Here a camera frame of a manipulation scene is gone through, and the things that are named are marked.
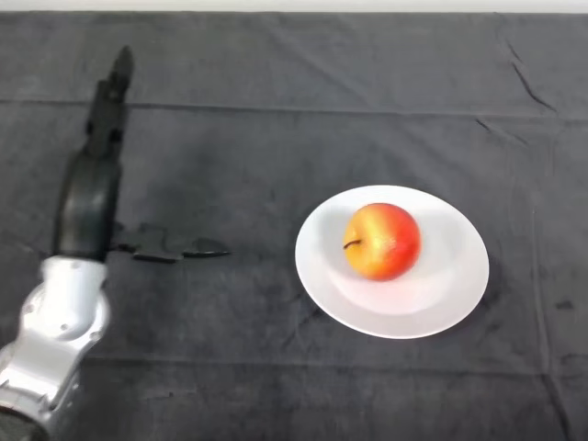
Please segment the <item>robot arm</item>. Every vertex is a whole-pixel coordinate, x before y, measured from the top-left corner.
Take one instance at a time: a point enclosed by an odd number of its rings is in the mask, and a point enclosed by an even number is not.
[[[25,301],[17,339],[0,351],[0,441],[53,436],[74,403],[78,367],[109,319],[102,286],[115,225],[132,56],[123,49],[100,81],[87,143],[62,185],[52,257]]]

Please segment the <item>dark gray cloth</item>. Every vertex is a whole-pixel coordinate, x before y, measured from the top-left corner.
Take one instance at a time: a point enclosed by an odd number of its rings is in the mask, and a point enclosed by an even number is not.
[[[112,255],[71,439],[588,438],[588,17],[0,16],[0,345],[38,283],[95,81],[136,56],[119,219],[231,257]],[[480,306],[388,341],[299,283],[305,217],[394,184],[468,216]]]

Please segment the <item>white wall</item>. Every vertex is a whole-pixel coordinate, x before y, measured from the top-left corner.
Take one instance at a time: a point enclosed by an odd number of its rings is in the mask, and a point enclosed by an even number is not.
[[[0,10],[588,13],[588,0],[0,0]]]

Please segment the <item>plate rim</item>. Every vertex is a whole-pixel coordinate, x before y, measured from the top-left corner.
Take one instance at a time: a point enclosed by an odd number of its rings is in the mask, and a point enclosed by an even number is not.
[[[322,302],[320,300],[317,300],[316,296],[313,296],[311,294],[311,291],[308,289],[308,284],[305,281],[304,277],[301,275],[300,273],[300,265],[299,265],[299,243],[300,243],[300,236],[302,233],[302,230],[304,229],[304,227],[307,225],[307,221],[308,219],[314,215],[314,213],[320,209],[324,204],[326,204],[329,200],[339,197],[345,193],[348,192],[352,192],[352,191],[356,191],[356,190],[360,190],[360,189],[368,189],[368,188],[401,188],[401,189],[408,189],[414,192],[418,192],[418,193],[422,193],[430,198],[435,198],[438,199],[440,201],[442,201],[443,203],[447,204],[449,207],[451,207],[453,210],[455,210],[461,217],[463,217],[468,224],[473,228],[473,230],[476,232],[476,234],[478,235],[478,237],[480,238],[480,242],[481,242],[481,246],[482,249],[484,251],[484,262],[485,262],[485,274],[484,274],[484,289],[481,291],[481,294],[479,296],[479,298],[476,300],[475,303],[473,303],[473,306],[471,307],[471,309],[468,309],[464,314],[460,314],[458,316],[458,318],[456,318],[455,320],[451,321],[450,324],[446,324],[443,326],[440,326],[437,328],[435,328],[434,330],[431,330],[430,332],[425,332],[425,333],[419,333],[419,334],[412,334],[412,335],[390,335],[390,334],[380,334],[380,333],[375,333],[375,332],[371,332],[369,330],[366,329],[361,329],[360,327],[357,327],[351,323],[349,323],[348,321],[340,318],[340,317],[336,317],[335,315],[331,314],[327,308],[324,307],[324,305],[322,304]],[[308,296],[312,299],[312,301],[314,301],[314,303],[321,308],[321,311],[325,312],[329,317],[331,317],[332,319],[334,319],[336,322],[341,323],[342,325],[353,329],[354,331],[357,331],[359,333],[362,334],[366,334],[366,335],[372,335],[375,337],[379,337],[379,338],[386,338],[386,339],[390,339],[390,340],[412,340],[412,339],[416,339],[416,338],[424,338],[424,337],[428,337],[431,335],[435,335],[435,334],[440,334],[448,329],[453,328],[455,325],[457,325],[458,323],[462,322],[463,320],[465,320],[475,309],[476,307],[480,304],[482,298],[484,297],[484,294],[486,293],[486,289],[488,288],[488,282],[490,280],[490,257],[488,256],[488,249],[486,248],[486,243],[484,242],[480,232],[478,231],[478,229],[476,228],[476,226],[468,219],[468,217],[463,214],[459,209],[457,209],[456,207],[454,207],[453,205],[451,205],[449,202],[447,202],[446,200],[432,195],[430,193],[427,193],[426,191],[423,190],[419,190],[418,188],[412,188],[412,187],[405,187],[405,186],[393,186],[393,185],[372,185],[372,186],[361,186],[361,187],[353,187],[353,188],[348,188],[347,190],[341,191],[335,195],[332,195],[331,197],[325,199],[323,202],[321,202],[319,205],[317,205],[314,210],[306,217],[306,219],[304,220],[304,222],[302,223],[302,225],[300,226],[299,229],[299,233],[297,235],[296,238],[296,244],[294,247],[294,260],[295,260],[295,264],[296,264],[296,272],[298,274],[300,283],[302,284],[302,286],[304,287],[304,290],[306,291],[306,293],[308,294]]]

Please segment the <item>apple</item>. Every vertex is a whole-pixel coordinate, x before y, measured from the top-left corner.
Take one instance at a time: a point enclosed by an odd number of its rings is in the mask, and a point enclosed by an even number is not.
[[[361,276],[390,280],[410,269],[421,251],[421,233],[408,211],[369,204],[356,211],[345,230],[347,261]]]

